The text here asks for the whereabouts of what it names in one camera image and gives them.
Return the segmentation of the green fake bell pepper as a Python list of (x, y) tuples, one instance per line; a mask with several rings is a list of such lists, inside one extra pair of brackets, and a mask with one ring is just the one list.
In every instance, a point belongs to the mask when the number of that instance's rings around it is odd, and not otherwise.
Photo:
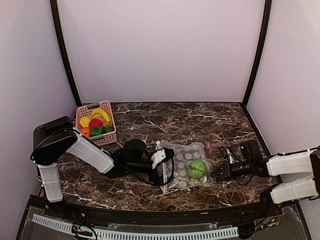
[(93, 126), (90, 129), (90, 136), (91, 137), (103, 135), (104, 133), (105, 133), (105, 129), (103, 126)]

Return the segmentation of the clear zip top bag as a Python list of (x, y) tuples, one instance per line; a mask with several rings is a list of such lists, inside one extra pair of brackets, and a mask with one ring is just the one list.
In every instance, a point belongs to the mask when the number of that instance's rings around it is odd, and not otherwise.
[[(168, 148), (174, 150), (174, 157), (157, 167), (160, 177), (166, 185), (160, 188), (163, 193), (173, 189), (186, 189), (194, 187), (210, 187), (216, 180), (210, 176), (212, 165), (207, 160), (205, 146), (201, 142), (193, 142), (189, 145), (174, 144), (166, 141), (157, 141), (155, 150)], [(205, 164), (205, 175), (199, 179), (189, 177), (189, 164), (194, 160), (201, 160)]]

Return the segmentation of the yellow fake banana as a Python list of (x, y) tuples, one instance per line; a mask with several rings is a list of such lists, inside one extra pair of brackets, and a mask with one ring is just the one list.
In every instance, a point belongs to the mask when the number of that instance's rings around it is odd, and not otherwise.
[(110, 115), (103, 109), (101, 108), (97, 108), (94, 109), (91, 113), (91, 117), (92, 120), (96, 119), (96, 118), (103, 118), (105, 119), (107, 122), (112, 123), (112, 118), (110, 117)]

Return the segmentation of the black frame post right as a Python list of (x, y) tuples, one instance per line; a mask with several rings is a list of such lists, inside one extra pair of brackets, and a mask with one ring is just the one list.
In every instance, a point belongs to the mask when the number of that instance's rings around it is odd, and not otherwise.
[(271, 8), (272, 8), (272, 0), (265, 0), (264, 1), (264, 9), (263, 9), (263, 15), (262, 15), (262, 21), (261, 21), (261, 27), (260, 27), (260, 32), (259, 32), (259, 37), (258, 37), (258, 42), (257, 42), (257, 47), (255, 51), (255, 56), (250, 72), (250, 76), (248, 79), (247, 87), (244, 93), (244, 97), (241, 102), (241, 107), (243, 109), (247, 108), (247, 105), (249, 103), (254, 84), (256, 81), (256, 77), (258, 74), (260, 62), (262, 59), (263, 55), (263, 50), (265, 46), (265, 41), (267, 37), (267, 32), (268, 32), (268, 26), (269, 26), (269, 20), (270, 20), (270, 15), (271, 15)]

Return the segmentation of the yellow fake lemon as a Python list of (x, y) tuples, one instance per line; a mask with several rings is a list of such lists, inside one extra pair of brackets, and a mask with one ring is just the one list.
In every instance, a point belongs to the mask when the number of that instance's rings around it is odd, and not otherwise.
[(82, 128), (88, 128), (91, 122), (91, 118), (90, 117), (82, 117), (79, 120), (79, 124), (81, 125)]

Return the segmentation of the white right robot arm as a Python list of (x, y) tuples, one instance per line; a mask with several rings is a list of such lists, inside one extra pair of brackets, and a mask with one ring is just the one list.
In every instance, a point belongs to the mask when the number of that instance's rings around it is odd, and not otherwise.
[(241, 143), (242, 157), (231, 148), (220, 149), (225, 161), (210, 175), (216, 180), (236, 179), (245, 175), (260, 178), (292, 175), (296, 179), (278, 183), (260, 195), (255, 213), (266, 217), (275, 205), (296, 200), (316, 200), (320, 197), (320, 148), (283, 152), (264, 157), (255, 140)]

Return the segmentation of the black front rail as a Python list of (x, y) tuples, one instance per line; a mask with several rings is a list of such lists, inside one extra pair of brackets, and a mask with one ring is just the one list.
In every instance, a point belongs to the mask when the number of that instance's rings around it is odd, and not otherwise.
[(151, 226), (218, 223), (220, 226), (254, 226), (260, 218), (276, 215), (278, 207), (266, 201), (246, 205), (192, 211), (112, 210), (67, 203), (50, 203), (39, 197), (36, 203), (46, 214), (87, 225), (138, 224)]

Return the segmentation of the black frame post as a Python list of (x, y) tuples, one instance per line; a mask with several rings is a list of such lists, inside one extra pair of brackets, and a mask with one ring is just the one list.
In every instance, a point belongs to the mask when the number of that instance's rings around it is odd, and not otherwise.
[(270, 15), (271, 15), (271, 8), (272, 8), (272, 0), (265, 0), (264, 1), (264, 9), (263, 9), (263, 15), (262, 15), (262, 21), (261, 21), (261, 27), (260, 27), (260, 32), (259, 32), (259, 37), (258, 37), (258, 42), (257, 42), (257, 47), (255, 51), (255, 56), (250, 72), (250, 76), (248, 79), (247, 87), (244, 93), (244, 97), (241, 102), (241, 107), (243, 109), (247, 108), (247, 105), (249, 103), (254, 84), (256, 81), (256, 77), (258, 74), (260, 62), (262, 59), (263, 55), (263, 50), (265, 46), (265, 41), (267, 37), (267, 32), (268, 32), (268, 26), (269, 26), (269, 20), (270, 20)]
[(77, 107), (82, 106), (82, 101), (76, 86), (76, 82), (73, 76), (71, 64), (69, 61), (67, 49), (66, 49), (66, 44), (64, 40), (64, 35), (63, 35), (63, 29), (61, 25), (61, 20), (60, 20), (60, 13), (59, 13), (59, 8), (58, 8), (58, 1), (57, 0), (50, 0), (50, 8), (51, 8), (51, 15), (52, 15), (52, 20), (53, 20), (53, 25), (54, 25), (54, 30), (56, 34), (56, 39), (59, 47), (59, 52), (60, 56), (62, 59), (63, 67), (65, 70), (65, 74), (67, 77), (67, 81), (73, 96), (73, 99), (75, 101), (75, 104)]

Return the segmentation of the orange fake fruit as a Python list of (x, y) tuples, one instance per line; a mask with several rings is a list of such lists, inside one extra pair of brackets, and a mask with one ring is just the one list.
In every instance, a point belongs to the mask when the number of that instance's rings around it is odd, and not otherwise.
[(91, 137), (91, 129), (89, 127), (82, 127), (80, 132), (86, 138), (90, 138)]

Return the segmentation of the black frame post left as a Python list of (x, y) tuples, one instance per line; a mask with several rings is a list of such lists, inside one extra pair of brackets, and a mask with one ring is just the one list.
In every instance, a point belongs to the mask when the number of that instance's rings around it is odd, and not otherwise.
[(59, 8), (58, 8), (58, 1), (57, 0), (50, 0), (50, 8), (51, 8), (51, 15), (52, 15), (52, 20), (53, 20), (53, 25), (54, 25), (54, 30), (56, 34), (56, 39), (59, 47), (59, 52), (60, 56), (62, 59), (63, 67), (65, 70), (65, 74), (67, 77), (67, 81), (73, 96), (73, 99), (75, 101), (75, 104), (77, 107), (82, 106), (82, 101), (76, 86), (76, 82), (73, 76), (71, 64), (69, 61), (67, 49), (66, 49), (66, 44), (64, 40), (64, 35), (63, 35), (63, 29), (61, 25), (61, 20), (60, 20), (60, 13), (59, 13)]

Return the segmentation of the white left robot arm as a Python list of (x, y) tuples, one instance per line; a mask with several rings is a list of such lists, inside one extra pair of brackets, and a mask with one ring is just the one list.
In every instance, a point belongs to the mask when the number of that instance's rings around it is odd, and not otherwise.
[(146, 183), (159, 186), (162, 181), (158, 167), (169, 156), (165, 149), (149, 153), (143, 141), (133, 139), (114, 153), (97, 146), (76, 129), (72, 120), (63, 116), (37, 126), (33, 131), (33, 150), (30, 160), (36, 165), (51, 210), (60, 218), (67, 218), (70, 206), (63, 201), (58, 162), (71, 155), (94, 168), (109, 179), (126, 175), (148, 175)]

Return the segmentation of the pink fake fruit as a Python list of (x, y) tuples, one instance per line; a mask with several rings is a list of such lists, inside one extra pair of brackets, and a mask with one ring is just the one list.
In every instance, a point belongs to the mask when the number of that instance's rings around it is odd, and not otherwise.
[(103, 122), (98, 119), (98, 118), (95, 118), (95, 119), (92, 119), (89, 123), (89, 127), (90, 128), (93, 128), (93, 127), (102, 127), (103, 126)]

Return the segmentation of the green fake watermelon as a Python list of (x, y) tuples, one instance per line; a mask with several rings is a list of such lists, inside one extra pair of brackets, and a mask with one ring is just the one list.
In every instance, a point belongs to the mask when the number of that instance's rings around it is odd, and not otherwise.
[(188, 175), (192, 179), (200, 179), (206, 173), (206, 165), (202, 160), (194, 160), (188, 166)]

